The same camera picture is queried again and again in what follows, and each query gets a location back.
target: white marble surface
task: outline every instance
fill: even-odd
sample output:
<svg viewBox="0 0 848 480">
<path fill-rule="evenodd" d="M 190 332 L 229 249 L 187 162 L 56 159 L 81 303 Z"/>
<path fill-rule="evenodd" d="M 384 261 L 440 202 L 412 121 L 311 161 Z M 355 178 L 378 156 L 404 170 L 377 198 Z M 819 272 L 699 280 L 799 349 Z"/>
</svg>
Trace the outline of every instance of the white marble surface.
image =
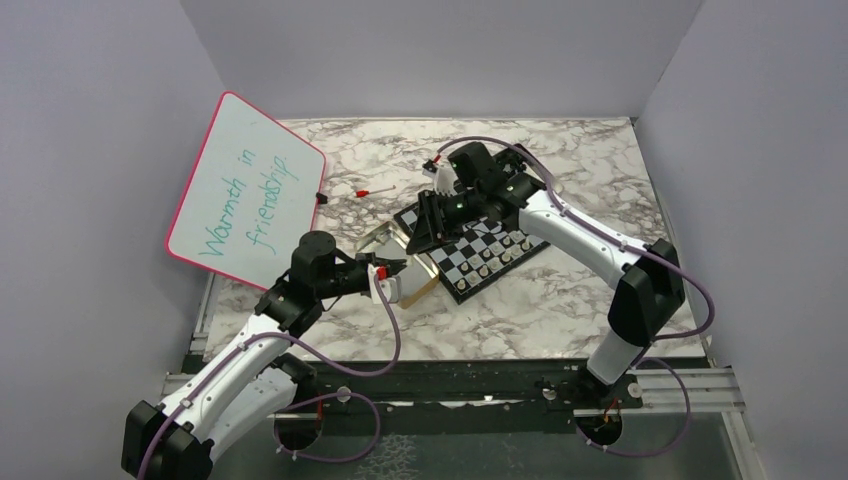
<svg viewBox="0 0 848 480">
<path fill-rule="evenodd" d="M 353 244 L 430 188 L 421 164 L 443 142 L 489 135 L 520 142 L 564 184 L 563 198 L 628 235 L 667 238 L 629 120 L 343 120 L 286 121 L 328 160 L 316 229 Z M 491 147 L 494 153 L 499 149 Z M 395 184 L 389 194 L 355 198 L 357 189 Z M 608 331 L 610 290 L 592 272 L 549 247 L 483 292 L 456 305 L 444 287 L 407 310 L 395 308 L 407 360 L 582 358 Z M 223 280 L 213 302 L 206 359 L 229 342 L 252 311 L 259 292 Z M 664 332 L 694 327 L 688 305 Z M 382 360 L 393 350 L 382 307 L 356 295 L 343 298 L 303 336 L 335 359 Z M 294 353 L 309 358 L 302 350 Z M 650 355 L 701 356 L 696 338 L 659 342 Z"/>
</svg>

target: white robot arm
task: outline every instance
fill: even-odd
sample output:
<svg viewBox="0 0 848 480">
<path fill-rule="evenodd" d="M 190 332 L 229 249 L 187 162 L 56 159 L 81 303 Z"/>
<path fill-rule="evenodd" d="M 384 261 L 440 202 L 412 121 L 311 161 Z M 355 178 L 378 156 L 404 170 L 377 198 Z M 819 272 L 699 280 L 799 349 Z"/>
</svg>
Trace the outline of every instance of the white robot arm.
<svg viewBox="0 0 848 480">
<path fill-rule="evenodd" d="M 682 278 L 667 268 L 678 266 L 677 252 L 662 239 L 647 244 L 571 207 L 525 173 L 524 159 L 516 152 L 526 150 L 510 146 L 493 157 L 482 143 L 472 142 L 447 158 L 453 172 L 425 163 L 434 189 L 418 195 L 419 220 L 407 253 L 452 243 L 461 237 L 464 225 L 489 218 L 574 257 L 615 290 L 608 315 L 611 331 L 587 364 L 598 382 L 612 385 L 685 300 Z"/>
<path fill-rule="evenodd" d="M 405 260 L 373 254 L 351 259 L 326 232 L 304 235 L 291 269 L 263 294 L 224 350 L 157 406 L 142 401 L 133 408 L 122 468 L 147 480 L 208 477 L 235 440 L 290 405 L 304 382 L 314 380 L 306 363 L 285 352 L 293 342 L 303 345 L 297 338 L 324 311 L 322 300 L 369 293 L 374 303 L 396 302 L 395 275 L 405 266 Z"/>
</svg>

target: gray wall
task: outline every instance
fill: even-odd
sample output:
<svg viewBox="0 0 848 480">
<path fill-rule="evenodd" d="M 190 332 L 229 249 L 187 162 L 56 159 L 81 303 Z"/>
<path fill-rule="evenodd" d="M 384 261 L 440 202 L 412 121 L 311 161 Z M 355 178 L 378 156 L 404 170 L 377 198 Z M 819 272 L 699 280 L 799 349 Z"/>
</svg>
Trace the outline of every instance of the gray wall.
<svg viewBox="0 0 848 480">
<path fill-rule="evenodd" d="M 848 468 L 848 3 L 706 0 L 637 134 L 767 473 Z"/>
<path fill-rule="evenodd" d="M 269 113 L 635 116 L 700 0 L 182 0 Z"/>
<path fill-rule="evenodd" d="M 123 478 L 204 275 L 166 228 L 223 88 L 179 4 L 0 7 L 0 478 Z"/>
</svg>

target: black and white checkered board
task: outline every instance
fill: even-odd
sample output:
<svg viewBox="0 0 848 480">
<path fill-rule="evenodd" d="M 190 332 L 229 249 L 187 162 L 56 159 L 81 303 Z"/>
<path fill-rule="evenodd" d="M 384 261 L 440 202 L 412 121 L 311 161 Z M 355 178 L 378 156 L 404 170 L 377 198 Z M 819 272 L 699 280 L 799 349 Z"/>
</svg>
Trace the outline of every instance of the black and white checkered board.
<svg viewBox="0 0 848 480">
<path fill-rule="evenodd" d="M 411 235 L 418 221 L 417 205 L 396 213 L 395 221 Z M 503 231 L 500 222 L 483 220 L 464 227 L 463 238 L 429 253 L 439 278 L 456 303 L 462 303 L 521 265 L 549 244 L 521 231 Z"/>
</svg>

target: purple cable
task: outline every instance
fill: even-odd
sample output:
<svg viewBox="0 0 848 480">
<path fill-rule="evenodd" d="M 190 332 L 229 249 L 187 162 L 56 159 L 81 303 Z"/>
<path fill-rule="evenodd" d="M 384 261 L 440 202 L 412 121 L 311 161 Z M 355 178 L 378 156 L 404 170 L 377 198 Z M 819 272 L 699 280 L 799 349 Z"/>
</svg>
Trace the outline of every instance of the purple cable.
<svg viewBox="0 0 848 480">
<path fill-rule="evenodd" d="M 582 218 L 578 217 L 577 215 L 574 214 L 574 212 L 571 212 L 569 207 L 567 207 L 566 205 L 563 205 L 563 203 L 560 202 L 559 198 L 556 196 L 556 192 L 554 192 L 554 177 L 551 174 L 551 172 L 547 168 L 545 168 L 544 165 L 542 165 L 542 162 L 540 162 L 539 159 L 534 157 L 532 154 L 525 152 L 524 150 L 516 147 L 515 145 L 513 145 L 509 142 L 506 142 L 504 140 L 494 138 L 494 137 L 474 135 L 474 136 L 468 136 L 468 137 L 460 137 L 460 138 L 456 138 L 454 140 L 451 140 L 451 141 L 445 143 L 444 145 L 442 145 L 441 147 L 439 147 L 439 149 L 436 150 L 436 153 L 441 154 L 445 149 L 447 149 L 450 146 L 456 145 L 457 143 L 471 142 L 471 141 L 494 143 L 494 144 L 508 148 L 508 149 L 520 154 L 525 160 L 527 160 L 527 163 L 530 164 L 530 166 L 533 168 L 533 170 L 537 174 L 539 174 L 540 177 L 542 177 L 542 180 L 545 182 L 545 187 L 547 188 L 547 191 L 548 191 L 548 198 L 551 200 L 551 203 L 554 206 L 556 206 L 556 208 L 560 211 L 561 216 L 568 217 L 574 223 L 576 223 L 576 224 L 580 225 L 581 227 L 583 227 L 584 229 L 588 230 L 593 235 L 615 245 L 616 247 L 621 248 L 621 242 L 618 239 L 616 239 L 615 237 L 608 235 L 605 232 L 595 228 L 594 225 L 592 225 L 592 224 L 588 223 L 587 221 L 583 220 Z M 632 245 L 625 245 L 624 250 L 626 250 L 630 253 L 633 253 L 635 255 L 639 255 L 639 256 L 651 259 L 654 262 L 662 265 L 663 267 L 667 268 L 668 270 L 679 275 L 681 278 L 684 278 L 687 282 L 689 282 L 690 285 L 695 287 L 701 293 L 701 295 L 704 297 L 704 300 L 707 303 L 707 318 L 706 318 L 706 320 L 704 320 L 704 323 L 700 327 L 697 327 L 693 330 L 689 330 L 687 332 L 657 335 L 656 337 L 654 337 L 654 341 L 656 341 L 656 340 L 668 340 L 668 339 L 672 339 L 672 338 L 691 337 L 691 336 L 694 336 L 694 335 L 699 335 L 699 334 L 707 331 L 708 328 L 710 328 L 710 326 L 713 324 L 713 320 L 715 320 L 715 303 L 713 302 L 712 295 L 710 295 L 710 293 L 707 291 L 707 288 L 701 282 L 699 282 L 697 279 L 695 279 L 694 277 L 692 277 L 688 273 L 684 272 L 677 265 L 675 265 L 675 264 L 669 262 L 668 260 L 666 260 L 666 259 L 664 259 L 664 258 L 662 258 L 658 255 L 655 255 L 651 252 L 647 252 L 645 250 L 642 250 L 641 248 L 636 248 Z"/>
<path fill-rule="evenodd" d="M 677 380 L 677 383 L 680 385 L 680 391 L 683 392 L 683 401 L 686 403 L 686 420 L 683 423 L 683 428 L 681 428 L 680 431 L 677 432 L 677 436 L 674 437 L 674 440 L 672 440 L 668 445 L 666 445 L 662 448 L 658 448 L 656 450 L 649 450 L 647 452 L 627 452 L 627 451 L 623 451 L 623 450 L 617 450 L 615 448 L 604 447 L 603 445 L 599 445 L 599 444 L 593 442 L 592 440 L 589 439 L 589 437 L 586 436 L 586 434 L 583 432 L 583 430 L 581 430 L 578 427 L 577 433 L 579 433 L 580 436 L 583 437 L 584 440 L 586 440 L 587 445 L 594 447 L 598 450 L 601 450 L 604 453 L 609 453 L 609 454 L 612 454 L 612 455 L 616 455 L 618 457 L 647 458 L 647 457 L 657 457 L 657 456 L 662 455 L 664 453 L 670 452 L 675 447 L 677 447 L 677 445 L 683 440 L 683 437 L 686 436 L 686 432 L 689 431 L 689 426 L 692 424 L 692 404 L 689 401 L 689 392 L 686 390 L 686 385 L 683 383 L 683 379 L 680 378 L 680 375 L 677 372 L 675 372 L 674 369 L 672 369 L 669 364 L 665 363 L 664 361 L 660 360 L 659 358 L 648 358 L 648 357 L 646 357 L 646 358 L 639 360 L 639 362 L 636 363 L 635 366 L 638 367 L 639 365 L 641 365 L 645 362 L 654 362 L 654 363 L 657 363 L 659 365 L 662 365 L 662 367 L 665 368 L 666 370 L 668 370 L 669 373 L 671 373 L 671 376 L 673 376 L 674 379 Z"/>
<path fill-rule="evenodd" d="M 389 300 L 386 298 L 386 294 L 383 293 L 383 289 L 380 288 L 380 280 L 377 275 L 374 275 L 373 281 L 374 285 L 377 287 L 377 295 L 380 297 L 380 301 L 383 302 L 383 307 L 386 309 L 386 313 L 389 315 L 389 320 L 392 322 L 392 330 L 395 334 L 395 352 L 394 355 L 392 355 L 392 359 L 389 360 L 389 363 L 387 363 L 385 367 L 380 368 L 379 370 L 374 370 L 373 372 L 360 372 L 359 370 L 353 370 L 331 360 L 329 357 L 319 352 L 318 350 L 315 350 L 311 346 L 307 345 L 299 338 L 295 338 L 289 334 L 281 332 L 266 332 L 251 336 L 250 338 L 244 341 L 243 349 L 237 348 L 227 354 L 227 356 L 224 357 L 223 360 L 221 360 L 221 362 L 215 365 L 215 367 L 209 372 L 209 375 L 207 375 L 203 380 L 198 382 L 197 386 L 194 387 L 194 389 L 186 395 L 185 399 L 189 402 L 193 401 L 200 394 L 200 392 L 203 391 L 203 389 L 206 388 L 207 385 L 209 385 L 209 382 L 211 382 L 216 376 L 218 376 L 218 374 L 221 373 L 221 370 L 223 370 L 224 367 L 229 365 L 229 363 L 233 361 L 234 358 L 246 351 L 248 347 L 264 338 L 279 338 L 281 340 L 291 342 L 294 345 L 298 345 L 307 352 L 311 353 L 312 355 L 315 355 L 315 357 L 317 357 L 322 362 L 348 375 L 353 375 L 356 377 L 376 377 L 378 375 L 382 375 L 388 372 L 389 370 L 394 368 L 395 364 L 397 364 L 398 359 L 400 358 L 400 326 L 398 325 L 395 313 L 392 311 L 392 307 L 389 305 Z M 142 457 L 141 459 L 141 465 L 139 465 L 138 467 L 138 475 L 136 475 L 136 478 L 138 480 L 144 480 L 144 476 L 147 474 L 147 469 L 150 466 L 150 459 L 153 458 L 153 451 L 155 450 L 156 445 L 158 445 L 159 441 L 162 440 L 162 436 L 165 434 L 165 430 L 168 429 L 171 423 L 174 422 L 174 419 L 177 418 L 177 416 L 179 416 L 184 410 L 185 407 L 182 405 L 181 402 L 180 405 L 177 405 L 174 411 L 171 412 L 168 418 L 165 419 L 165 422 L 162 423 L 162 426 L 159 427 L 159 430 L 156 431 L 156 434 L 153 435 L 153 439 L 150 440 L 150 443 L 147 445 L 147 450 L 144 452 L 144 457 Z"/>
<path fill-rule="evenodd" d="M 371 441 L 368 442 L 368 445 L 366 445 L 365 448 L 362 449 L 362 451 L 360 451 L 359 453 L 357 453 L 355 455 L 351 455 L 349 457 L 340 457 L 340 458 L 319 457 L 317 455 L 310 455 L 308 453 L 299 453 L 299 451 L 295 452 L 295 451 L 289 450 L 288 448 L 283 446 L 283 443 L 280 441 L 280 431 L 277 428 L 277 425 L 275 424 L 274 425 L 274 441 L 277 442 L 277 446 L 279 447 L 277 449 L 277 453 L 286 452 L 289 455 L 293 455 L 295 458 L 300 457 L 300 458 L 305 458 L 307 460 L 314 460 L 316 462 L 322 462 L 322 463 L 348 463 L 348 462 L 353 462 L 353 461 L 359 460 L 359 459 L 365 457 L 366 455 L 368 455 L 369 453 L 371 453 L 371 451 L 374 450 L 374 447 L 377 446 L 377 442 L 380 440 L 380 428 L 381 428 L 380 427 L 380 411 L 377 410 L 377 405 L 375 405 L 374 402 L 371 401 L 371 399 L 366 397 L 365 395 L 362 395 L 362 394 L 356 393 L 356 392 L 328 393 L 326 395 L 319 395 L 315 398 L 310 398 L 309 400 L 304 400 L 300 403 L 295 403 L 294 405 L 289 405 L 288 407 L 285 408 L 285 411 L 294 410 L 294 409 L 303 407 L 305 405 L 309 405 L 310 403 L 323 402 L 324 400 L 327 400 L 327 399 L 330 399 L 330 398 L 338 398 L 338 397 L 358 398 L 358 399 L 362 400 L 363 402 L 365 402 L 366 404 L 368 404 L 368 406 L 371 407 L 371 411 L 374 412 L 374 436 L 371 437 Z"/>
</svg>

